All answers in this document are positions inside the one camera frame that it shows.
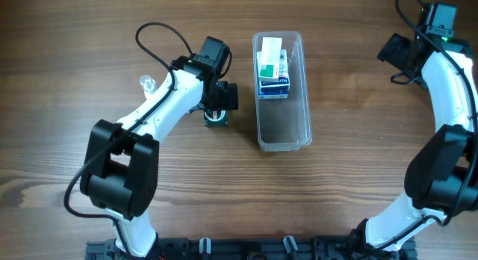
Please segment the green Zam-Buk box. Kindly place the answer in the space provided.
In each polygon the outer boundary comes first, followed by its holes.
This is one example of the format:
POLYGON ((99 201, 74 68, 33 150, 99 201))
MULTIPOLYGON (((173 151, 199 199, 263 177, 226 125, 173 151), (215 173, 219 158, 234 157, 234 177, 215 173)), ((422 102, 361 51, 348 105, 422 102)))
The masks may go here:
POLYGON ((205 111, 205 127, 226 127, 228 124, 227 111, 205 111))

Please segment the blue lozenge box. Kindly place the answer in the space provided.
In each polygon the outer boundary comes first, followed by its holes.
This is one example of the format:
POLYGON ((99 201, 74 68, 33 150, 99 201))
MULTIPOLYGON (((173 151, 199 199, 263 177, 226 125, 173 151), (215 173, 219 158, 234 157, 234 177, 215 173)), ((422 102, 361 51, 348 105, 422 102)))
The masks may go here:
POLYGON ((286 99, 287 97, 288 97, 287 90, 275 90, 275 91, 267 91, 267 92, 258 91, 259 99, 286 99))

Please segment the white green medicine box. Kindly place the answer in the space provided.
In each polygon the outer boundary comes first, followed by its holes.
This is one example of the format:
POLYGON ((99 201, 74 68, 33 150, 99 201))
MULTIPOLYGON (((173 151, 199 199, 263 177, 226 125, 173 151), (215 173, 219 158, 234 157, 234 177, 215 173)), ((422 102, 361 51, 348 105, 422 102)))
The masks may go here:
POLYGON ((277 81, 279 79, 281 46, 282 38, 280 37, 263 38, 258 75, 260 81, 277 81))

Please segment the white Hansaplast plaster box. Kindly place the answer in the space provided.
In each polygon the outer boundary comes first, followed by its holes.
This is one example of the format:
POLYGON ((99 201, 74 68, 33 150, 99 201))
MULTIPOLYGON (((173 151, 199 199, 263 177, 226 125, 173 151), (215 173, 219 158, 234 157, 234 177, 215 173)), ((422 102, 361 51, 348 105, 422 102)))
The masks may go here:
POLYGON ((287 50, 282 49, 279 59, 278 81, 259 81, 259 90, 262 93, 289 90, 290 78, 288 72, 287 50))

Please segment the white spray bottle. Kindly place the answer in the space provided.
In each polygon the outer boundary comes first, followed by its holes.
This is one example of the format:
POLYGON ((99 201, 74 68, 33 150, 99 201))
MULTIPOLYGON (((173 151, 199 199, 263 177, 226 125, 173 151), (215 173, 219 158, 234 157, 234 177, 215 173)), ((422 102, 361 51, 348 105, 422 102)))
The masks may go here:
POLYGON ((158 89, 155 79, 150 75, 141 76, 139 82, 143 88, 146 99, 149 99, 158 89))

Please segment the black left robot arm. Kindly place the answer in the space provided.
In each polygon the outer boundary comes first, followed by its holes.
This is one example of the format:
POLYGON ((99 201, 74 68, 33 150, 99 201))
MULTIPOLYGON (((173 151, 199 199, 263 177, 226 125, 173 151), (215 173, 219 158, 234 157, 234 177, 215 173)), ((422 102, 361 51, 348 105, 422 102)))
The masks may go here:
POLYGON ((236 84, 222 81, 230 48, 207 37, 199 53, 168 65, 164 83, 135 111, 116 123, 98 121, 91 130, 80 191, 109 219, 115 237, 88 243, 86 259, 159 259, 160 242, 148 207, 158 185, 161 142, 196 109, 238 109, 236 84))

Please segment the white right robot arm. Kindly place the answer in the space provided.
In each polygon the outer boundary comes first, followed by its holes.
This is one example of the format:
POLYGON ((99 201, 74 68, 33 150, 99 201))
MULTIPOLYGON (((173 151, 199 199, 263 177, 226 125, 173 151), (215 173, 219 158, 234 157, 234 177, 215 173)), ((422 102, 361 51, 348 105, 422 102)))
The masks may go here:
POLYGON ((477 209, 477 91, 472 52, 454 38, 456 7, 425 3, 412 40, 393 34, 377 55, 407 83, 425 87, 435 134, 408 166, 404 191, 382 213, 350 234, 349 251, 387 257, 432 223, 446 226, 477 209))

